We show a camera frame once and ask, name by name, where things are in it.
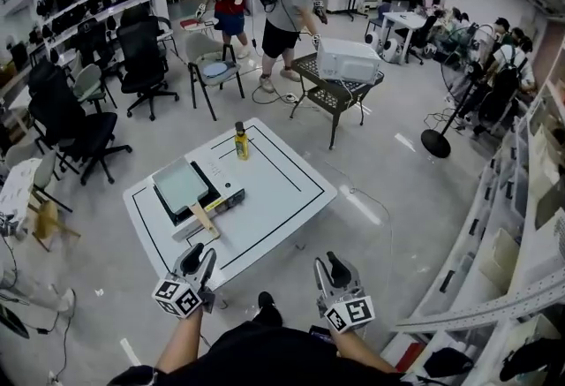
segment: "floor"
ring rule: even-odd
[[[258,15],[254,28],[250,19],[245,25],[249,37],[256,36],[259,45],[263,20],[264,16]],[[362,41],[365,25],[361,17],[351,22],[348,17],[333,15],[321,34]],[[42,252],[33,240],[15,249],[21,269],[46,284],[56,284],[59,290],[72,287],[77,293],[62,383],[106,384],[131,364],[120,344],[124,338],[142,363],[156,361],[176,320],[150,298],[157,275],[125,211],[122,193],[154,170],[229,130],[236,121],[250,117],[260,118],[340,193],[301,230],[221,288],[218,298],[225,299],[229,307],[216,307],[205,316],[202,335],[213,343],[226,329],[251,318],[262,290],[273,294],[289,327],[308,330],[312,324],[323,324],[315,306],[318,291],[313,260],[333,250],[358,267],[363,285],[373,297],[378,318],[366,327],[364,337],[374,350],[382,349],[391,338],[390,328],[414,309],[440,269],[489,155],[468,134],[455,131],[448,132],[453,148],[448,159],[432,157],[421,145],[424,118],[446,107],[440,65],[432,60],[421,66],[415,61],[403,66],[383,63],[385,79],[365,100],[365,125],[359,126],[359,109],[346,112],[337,130],[335,149],[330,151],[330,116],[323,110],[305,103],[290,120],[291,107],[281,101],[269,105],[253,102],[260,75],[260,57],[254,52],[242,63],[244,100],[231,81],[223,91],[210,92],[217,122],[198,91],[199,107],[194,110],[184,64],[185,33],[177,21],[173,26],[178,29],[175,36],[183,59],[169,53],[167,80],[169,87],[180,93],[180,102],[169,97],[156,100],[154,122],[149,121],[148,108],[143,106],[127,118],[125,109],[134,97],[122,95],[118,83],[111,83],[118,105],[115,142],[133,147],[132,154],[123,152],[109,159],[116,183],[109,184],[96,168],[82,187],[77,176],[67,171],[61,182],[53,181],[52,192],[74,208],[66,222],[81,232],[82,238],[54,237],[51,254]],[[297,45],[297,56],[311,52],[313,46],[304,35]],[[276,88],[280,93],[298,94],[298,84],[278,75],[280,67],[276,66],[274,74]],[[261,102],[272,99],[261,90],[254,97]],[[371,217],[348,199],[352,187],[361,190],[355,196],[373,213]],[[298,251],[295,244],[305,245],[305,249]],[[2,259],[9,262],[5,250],[0,251]],[[40,308],[8,307],[34,326],[48,327],[55,317]],[[32,334],[30,340],[0,329],[0,363],[16,385],[43,384],[49,370],[56,372],[63,366],[64,327],[64,322],[59,322],[50,335]]]

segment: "bottle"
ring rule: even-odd
[[[249,148],[247,145],[247,135],[243,122],[236,122],[236,152],[239,160],[247,160],[249,158]]]

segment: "blue shorts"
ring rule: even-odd
[[[245,16],[240,14],[224,14],[216,11],[214,17],[218,19],[215,29],[223,31],[228,36],[237,36],[244,32]]]

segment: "black shorts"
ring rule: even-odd
[[[265,21],[263,34],[263,51],[268,57],[278,58],[286,49],[294,49],[300,33],[284,31],[268,20]]]

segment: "shoe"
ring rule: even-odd
[[[249,45],[245,45],[239,53],[237,53],[237,59],[243,59],[251,55],[251,51],[249,50]]]
[[[273,81],[271,81],[271,77],[259,77],[259,84],[263,88],[263,91],[266,93],[272,94],[275,91],[275,87],[273,86]]]
[[[58,313],[62,317],[70,318],[74,314],[74,307],[76,303],[76,297],[74,295],[73,289],[67,289],[64,295],[61,297],[61,304],[58,308]]]
[[[275,306],[275,300],[273,299],[273,296],[268,291],[262,291],[259,294],[259,298],[258,298],[257,302],[259,304],[259,309],[262,309],[265,306],[276,307]]]
[[[289,79],[291,81],[296,81],[297,83],[300,83],[300,75],[298,75],[293,70],[288,71],[287,69],[282,69],[281,76],[284,77],[285,79]]]

